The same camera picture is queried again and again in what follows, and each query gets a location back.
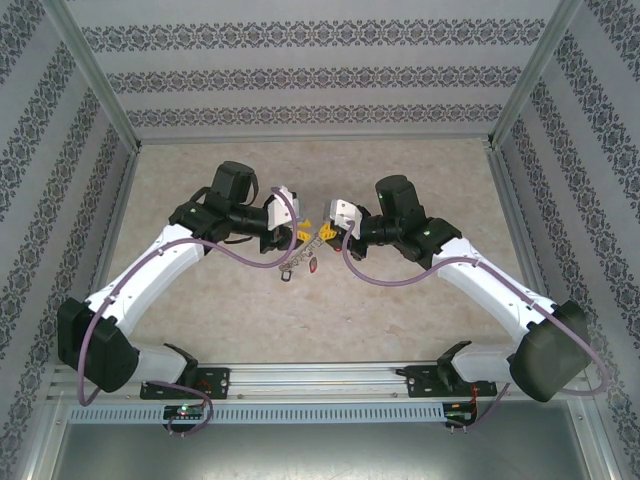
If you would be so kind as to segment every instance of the table surface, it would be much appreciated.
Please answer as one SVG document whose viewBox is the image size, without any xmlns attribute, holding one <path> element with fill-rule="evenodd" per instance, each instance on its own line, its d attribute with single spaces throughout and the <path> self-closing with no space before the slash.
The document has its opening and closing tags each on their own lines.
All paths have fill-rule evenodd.
<svg viewBox="0 0 640 480">
<path fill-rule="evenodd" d="M 427 215 L 448 220 L 521 278 L 482 143 L 465 139 L 144 146 L 110 279 L 151 244 L 176 206 L 210 185 L 225 160 L 256 170 L 257 204 L 271 186 L 298 192 L 314 230 L 326 200 L 344 198 L 375 214 L 375 183 L 404 174 Z M 257 240 L 233 248 L 262 261 L 279 255 L 260 256 Z M 212 252 L 160 296 L 132 338 L 173 343 L 201 362 L 221 363 L 431 360 L 461 340 L 509 341 L 497 321 L 444 280 L 380 288 L 357 279 L 326 245 L 316 257 L 316 273 L 305 263 L 284 283 L 277 269 L 251 269 Z M 371 248 L 358 266 L 394 280 L 422 271 L 392 247 Z"/>
</svg>

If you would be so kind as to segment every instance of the enclosure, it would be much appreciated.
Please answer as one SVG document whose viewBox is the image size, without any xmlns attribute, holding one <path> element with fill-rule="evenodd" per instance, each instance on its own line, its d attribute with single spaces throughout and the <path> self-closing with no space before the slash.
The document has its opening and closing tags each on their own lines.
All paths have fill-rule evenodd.
<svg viewBox="0 0 640 480">
<path fill-rule="evenodd" d="M 0 478 L 640 478 L 637 8 L 2 0 Z M 79 407 L 58 308 L 113 281 L 226 160 L 255 169 L 257 204 L 297 192 L 311 234 L 327 200 L 377 212 L 376 182 L 406 175 L 428 216 L 579 304 L 607 392 L 541 405 L 512 387 L 452 434 L 449 404 L 393 372 L 507 332 L 442 280 L 368 285 L 320 245 L 288 282 L 212 252 L 136 326 L 231 369 L 200 439 L 169 438 L 139 383 Z M 421 271 L 391 248 L 358 267 Z M 591 365 L 569 387 L 598 381 Z"/>
</svg>

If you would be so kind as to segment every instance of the metal frame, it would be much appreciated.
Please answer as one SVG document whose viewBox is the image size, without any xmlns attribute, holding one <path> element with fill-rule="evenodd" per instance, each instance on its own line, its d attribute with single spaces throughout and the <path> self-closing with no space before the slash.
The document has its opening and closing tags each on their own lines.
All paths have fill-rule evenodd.
<svg viewBox="0 0 640 480">
<path fill-rule="evenodd" d="M 133 130 L 129 117 L 127 117 L 116 93 L 109 84 L 109 80 L 107 80 L 107 76 L 100 68 L 100 64 L 91 51 L 91 47 L 89 47 L 80 27 L 78 27 L 73 18 L 66 0 L 43 0 L 42 5 L 67 45 L 76 64 L 82 70 L 89 86 L 98 97 L 100 104 L 120 134 L 120 138 L 127 145 L 127 148 L 134 149 L 138 147 L 140 140 Z"/>
<path fill-rule="evenodd" d="M 443 421 L 441 409 L 444 402 L 468 401 L 469 398 L 409 398 L 406 379 L 395 373 L 397 368 L 407 365 L 433 363 L 435 362 L 224 365 L 231 369 L 229 398 L 216 401 L 216 410 L 220 423 L 227 424 Z M 97 411 L 98 415 L 80 418 L 78 411 L 81 407 L 76 403 L 75 381 L 75 371 L 66 366 L 56 368 L 26 469 L 19 478 L 52 478 L 65 431 L 70 424 L 160 423 L 158 415 L 164 405 L 182 403 L 179 400 L 142 401 L 138 396 L 140 385 L 127 384 L 118 392 L 98 396 L 95 407 L 89 407 Z M 580 376 L 568 388 L 590 387 L 586 376 Z M 513 387 L 504 401 L 527 399 L 522 391 Z M 620 479 L 595 401 L 564 394 L 557 395 L 552 401 L 568 403 L 576 438 L 591 478 Z M 100 414 L 101 410 L 103 413 L 106 410 L 110 417 Z M 153 418 L 141 419 L 136 412 L 142 410 L 157 411 Z M 380 416 L 354 418 L 355 415 L 327 415 L 326 420 L 323 420 L 320 418 L 323 414 L 317 413 L 331 410 L 378 411 Z M 308 412 L 309 416 L 305 414 L 294 417 L 286 413 L 294 411 Z M 256 412 L 275 412 L 275 416 L 272 414 L 274 419 L 265 419 L 256 415 Z"/>
<path fill-rule="evenodd" d="M 105 283 L 109 265 L 118 237 L 126 201 L 133 181 L 137 147 L 140 145 L 126 113 L 108 80 L 101 71 L 91 49 L 71 15 L 65 0 L 45 0 L 45 9 L 60 31 L 69 50 L 85 74 L 91 88 L 104 106 L 116 129 L 133 150 L 136 158 L 130 162 L 127 183 L 118 200 L 117 213 L 107 237 L 105 254 L 100 261 L 96 282 Z M 146 145 L 167 143 L 214 143 L 214 142 L 256 142 L 256 141 L 305 141 L 305 140 L 380 140 L 380 139 L 443 139 L 471 138 L 480 136 L 487 152 L 489 165 L 496 184 L 502 208 L 505 213 L 510 236 L 512 238 L 518 262 L 525 283 L 540 293 L 546 293 L 538 270 L 533 248 L 526 232 L 522 213 L 518 208 L 515 193 L 505 170 L 504 160 L 496 149 L 504 140 L 508 131 L 526 102 L 532 87 L 539 78 L 553 50 L 566 30 L 570 20 L 581 4 L 580 0 L 561 0 L 548 27 L 538 43 L 532 57 L 518 80 L 514 92 L 507 101 L 496 127 L 490 136 L 486 135 L 301 135 L 288 137 L 274 136 L 238 136 L 203 137 L 189 139 L 163 138 L 144 142 Z M 408 397 L 406 379 L 395 374 L 396 368 L 410 364 L 428 364 L 432 362 L 392 362 L 392 363 L 346 363 L 346 364 L 243 364 L 224 365 L 231 368 L 229 399 L 216 401 L 223 411 L 241 411 L 253 408 L 280 408 L 306 406 L 306 408 L 325 408 L 344 406 L 344 408 L 368 408 L 376 405 L 388 405 L 390 408 L 411 408 L 411 406 L 441 406 L 444 401 L 468 401 L 468 398 L 430 398 L 411 399 Z M 65 431 L 76 407 L 76 374 L 67 367 L 57 367 L 50 385 L 40 423 L 35 429 L 34 442 L 25 462 L 25 468 L 17 478 L 52 478 L 59 452 L 63 445 Z M 99 395 L 97 408 L 132 410 L 152 406 L 160 408 L 166 404 L 179 404 L 180 401 L 148 401 L 141 404 L 137 384 L 127 384 L 114 394 Z M 586 376 L 576 378 L 570 388 L 588 389 Z M 504 401 L 526 400 L 527 397 L 513 387 Z M 566 401 L 576 432 L 576 438 L 582 450 L 591 478 L 620 479 L 602 419 L 593 399 L 580 399 L 566 395 L 557 395 L 553 401 Z"/>
<path fill-rule="evenodd" d="M 504 142 L 509 129 L 515 122 L 533 87 L 542 75 L 542 71 L 553 56 L 553 51 L 566 32 L 571 20 L 582 5 L 582 0 L 560 0 L 555 12 L 549 19 L 540 41 L 527 62 L 513 92 L 505 103 L 496 126 L 491 132 L 491 143 L 498 146 Z"/>
</svg>

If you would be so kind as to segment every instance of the black joint housing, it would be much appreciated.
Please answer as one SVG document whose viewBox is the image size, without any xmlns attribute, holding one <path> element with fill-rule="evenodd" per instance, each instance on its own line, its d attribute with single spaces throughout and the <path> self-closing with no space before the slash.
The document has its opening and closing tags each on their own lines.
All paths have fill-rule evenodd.
<svg viewBox="0 0 640 480">
<path fill-rule="evenodd" d="M 73 298 L 58 309 L 58 358 L 78 370 L 80 347 L 95 315 L 87 305 Z M 116 319 L 101 318 L 93 331 L 87 351 L 84 376 L 105 392 L 121 388 L 138 367 L 139 351 L 118 327 Z"/>
<path fill-rule="evenodd" d="M 245 202 L 252 188 L 253 199 L 247 205 Z M 238 162 L 224 162 L 218 167 L 211 187 L 202 187 L 187 203 L 176 208 L 169 217 L 169 223 L 191 230 L 193 238 L 213 243 L 224 241 L 235 233 L 260 238 L 261 253 L 286 250 L 291 240 L 290 229 L 279 226 L 269 231 L 268 206 L 276 201 L 275 196 L 271 195 L 262 208 L 251 205 L 258 189 L 258 179 L 251 167 Z"/>
<path fill-rule="evenodd" d="M 553 316 L 587 344 L 587 318 L 577 303 L 569 300 Z M 532 324 L 514 355 L 509 372 L 520 389 L 534 400 L 549 401 L 591 362 L 587 353 L 549 320 Z"/>
<path fill-rule="evenodd" d="M 226 161 L 218 167 L 204 204 L 216 209 L 247 201 L 251 185 L 255 184 L 253 168 L 238 162 Z"/>
<path fill-rule="evenodd" d="M 360 238 L 349 240 L 356 260 L 366 257 L 367 245 L 393 245 L 407 260 L 431 268 L 433 255 L 462 233 L 441 218 L 427 217 L 414 185 L 404 175 L 392 175 L 376 183 L 382 215 L 372 216 L 364 207 Z"/>
</svg>

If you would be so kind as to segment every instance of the damask pattern stripe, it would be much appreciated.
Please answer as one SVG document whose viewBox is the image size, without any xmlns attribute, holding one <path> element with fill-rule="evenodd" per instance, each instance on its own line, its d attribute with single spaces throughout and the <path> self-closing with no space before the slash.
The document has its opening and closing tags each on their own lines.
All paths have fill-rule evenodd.
<svg viewBox="0 0 640 480">
<path fill-rule="evenodd" d="M 76 63 L 69 50 L 60 43 L 47 65 L 44 76 L 29 99 L 24 115 L 18 120 L 13 136 L 7 142 L 0 158 L 0 222 L 11 206 L 11 199 L 22 183 L 26 167 L 33 160 L 36 147 L 42 140 L 45 128 L 65 91 Z"/>
<path fill-rule="evenodd" d="M 612 348 L 602 331 L 602 325 L 598 321 L 599 317 L 593 306 L 591 294 L 584 282 L 584 277 L 580 273 L 580 265 L 575 259 L 573 246 L 568 240 L 558 206 L 553 200 L 551 189 L 540 166 L 538 154 L 522 118 L 518 118 L 514 123 L 511 129 L 511 136 L 520 154 L 518 161 L 522 162 L 524 166 L 540 215 L 547 228 L 549 240 L 560 266 L 562 279 L 571 298 L 578 302 L 586 312 L 591 346 L 598 352 L 611 375 L 611 382 L 607 390 L 607 404 L 612 412 L 612 419 L 617 426 L 618 436 L 628 449 L 627 454 L 630 458 L 631 469 L 636 476 L 640 477 L 640 457 L 637 454 L 637 452 L 640 452 L 640 437 L 637 435 L 637 432 L 640 431 L 640 425 L 638 425 L 637 418 L 633 413 L 633 403 L 631 397 L 623 390 L 624 382 L 620 380 L 620 369 L 613 361 Z M 513 181 L 509 162 L 507 162 L 507 170 L 514 188 L 517 188 L 516 183 Z"/>
<path fill-rule="evenodd" d="M 513 87 L 520 67 L 344 67 L 107 75 L 118 94 L 307 88 Z"/>
<path fill-rule="evenodd" d="M 634 339 L 633 346 L 640 349 L 640 288 L 633 283 L 629 264 L 622 256 L 616 235 L 607 223 L 607 216 L 600 206 L 595 189 L 591 186 L 587 170 L 582 165 L 578 150 L 573 146 L 567 127 L 544 81 L 536 85 L 530 97 L 553 152 L 558 157 L 558 165 L 565 174 L 571 196 L 576 201 L 585 229 L 590 235 L 594 252 L 600 258 L 604 277 L 615 294 L 616 305 L 623 312 L 622 318 L 627 322 L 627 332 Z"/>
<path fill-rule="evenodd" d="M 263 47 L 533 45 L 542 19 L 335 20 L 84 27 L 96 53 Z"/>
<path fill-rule="evenodd" d="M 67 248 L 62 255 L 51 294 L 47 299 L 47 307 L 42 312 L 42 319 L 40 320 L 36 336 L 29 351 L 29 360 L 25 364 L 25 370 L 20 376 L 19 390 L 15 393 L 16 400 L 9 407 L 9 421 L 3 425 L 4 432 L 0 438 L 0 445 L 2 445 L 2 449 L 0 450 L 0 478 L 12 478 L 12 474 L 14 473 L 11 471 L 14 467 L 12 459 L 17 458 L 18 452 L 22 447 L 24 434 L 27 431 L 27 422 L 33 413 L 33 403 L 37 398 L 38 390 L 42 384 L 42 375 L 45 372 L 44 367 L 55 345 L 56 312 L 71 291 L 84 248 L 87 246 L 87 238 L 89 237 L 89 232 L 94 222 L 95 213 L 100 203 L 100 197 L 106 184 L 111 165 L 113 164 L 113 156 L 118 144 L 118 134 L 113 126 L 110 126 L 105 141 L 101 146 L 91 179 L 87 184 L 87 189 L 76 216 Z M 106 240 L 106 235 L 109 231 L 108 227 L 113 217 L 116 200 L 120 193 L 126 171 L 126 168 L 123 168 L 118 191 L 111 205 L 107 226 L 104 230 L 102 241 L 100 242 L 101 246 Z M 100 256 L 98 255 L 94 267 L 94 276 L 99 260 Z"/>
<path fill-rule="evenodd" d="M 130 110 L 134 127 L 308 123 L 493 122 L 502 105 L 330 105 Z"/>
<path fill-rule="evenodd" d="M 555 52 L 555 58 L 569 80 L 573 93 L 600 142 L 600 148 L 613 166 L 625 196 L 640 222 L 640 159 L 638 147 L 631 141 L 627 128 L 619 121 L 613 103 L 598 83 L 574 36 L 565 35 Z"/>
<path fill-rule="evenodd" d="M 635 81 L 640 81 L 640 15 L 636 7 L 630 0 L 589 0 L 587 5 Z"/>
<path fill-rule="evenodd" d="M 47 185 L 42 192 L 33 221 L 29 224 L 25 243 L 20 246 L 18 258 L 2 289 L 0 297 L 0 360 L 11 343 L 11 332 L 22 314 L 26 295 L 31 290 L 35 271 L 44 254 L 53 226 L 62 208 L 69 184 L 73 179 L 76 166 L 100 110 L 100 103 L 89 89 L 76 112 L 75 119 L 58 154 Z"/>
<path fill-rule="evenodd" d="M 44 9 L 38 0 L 15 0 L 0 21 L 0 85 L 3 85 L 22 49 L 33 36 L 44 18 Z"/>
</svg>

